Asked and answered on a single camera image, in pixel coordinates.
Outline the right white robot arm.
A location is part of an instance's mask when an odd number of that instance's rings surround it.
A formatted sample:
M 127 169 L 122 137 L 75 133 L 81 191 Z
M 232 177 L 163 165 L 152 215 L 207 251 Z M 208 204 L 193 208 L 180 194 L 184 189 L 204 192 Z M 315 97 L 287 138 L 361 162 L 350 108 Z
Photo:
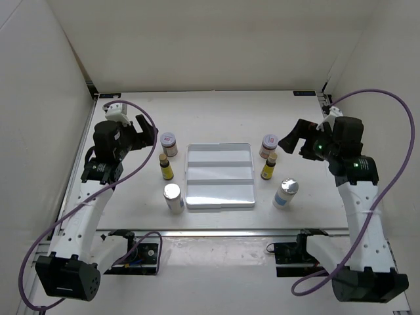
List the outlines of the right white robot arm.
M 350 237 L 350 249 L 343 253 L 324 234 L 309 235 L 295 245 L 295 256 L 308 263 L 315 258 L 325 279 L 308 295 L 331 282 L 341 302 L 387 303 L 409 287 L 406 274 L 396 271 L 387 245 L 380 213 L 379 175 L 375 160 L 362 154 L 364 125 L 354 117 L 336 117 L 333 122 L 299 119 L 292 131 L 278 143 L 288 154 L 299 139 L 300 155 L 326 161 L 343 201 Z

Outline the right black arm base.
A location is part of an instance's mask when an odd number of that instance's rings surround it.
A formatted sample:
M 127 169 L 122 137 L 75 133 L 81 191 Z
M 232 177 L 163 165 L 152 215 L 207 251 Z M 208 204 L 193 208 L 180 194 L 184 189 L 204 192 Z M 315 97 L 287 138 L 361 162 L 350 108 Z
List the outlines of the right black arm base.
M 274 254 L 276 276 L 278 278 L 305 277 L 315 272 L 327 275 L 321 264 L 306 250 L 307 239 L 310 236 L 329 236 L 324 230 L 301 230 L 294 241 L 278 241 L 266 246 L 266 252 Z

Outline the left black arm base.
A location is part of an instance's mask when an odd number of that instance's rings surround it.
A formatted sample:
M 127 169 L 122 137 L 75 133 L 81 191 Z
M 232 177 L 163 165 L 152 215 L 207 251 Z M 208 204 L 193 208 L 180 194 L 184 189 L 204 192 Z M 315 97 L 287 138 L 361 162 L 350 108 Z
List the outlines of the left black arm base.
M 112 230 L 101 235 L 102 243 L 91 254 L 91 263 L 101 274 L 157 275 L 163 238 L 151 231 L 136 239 L 130 230 Z

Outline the silver-lid white bottle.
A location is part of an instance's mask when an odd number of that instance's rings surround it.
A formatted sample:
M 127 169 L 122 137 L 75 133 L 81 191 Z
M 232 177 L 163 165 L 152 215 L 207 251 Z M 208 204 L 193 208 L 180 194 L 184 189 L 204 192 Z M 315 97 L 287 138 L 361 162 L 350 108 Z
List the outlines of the silver-lid white bottle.
M 181 189 L 177 184 L 167 184 L 163 189 L 163 197 L 172 214 L 179 215 L 184 211 Z
M 273 206 L 277 209 L 287 207 L 298 191 L 299 183 L 294 178 L 283 179 L 274 195 Z

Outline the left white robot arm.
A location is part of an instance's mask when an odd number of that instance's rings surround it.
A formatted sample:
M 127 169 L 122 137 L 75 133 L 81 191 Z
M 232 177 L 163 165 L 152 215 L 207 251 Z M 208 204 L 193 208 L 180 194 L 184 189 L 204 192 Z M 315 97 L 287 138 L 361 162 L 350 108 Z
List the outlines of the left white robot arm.
M 133 122 L 101 121 L 94 127 L 93 141 L 85 155 L 78 204 L 66 215 L 66 226 L 47 256 L 40 256 L 35 271 L 50 297 L 91 301 L 101 276 L 116 261 L 129 263 L 137 257 L 134 234 L 128 230 L 109 233 L 93 247 L 97 226 L 117 184 L 123 160 L 131 151 L 156 146 L 157 131 L 151 119 L 136 116 Z

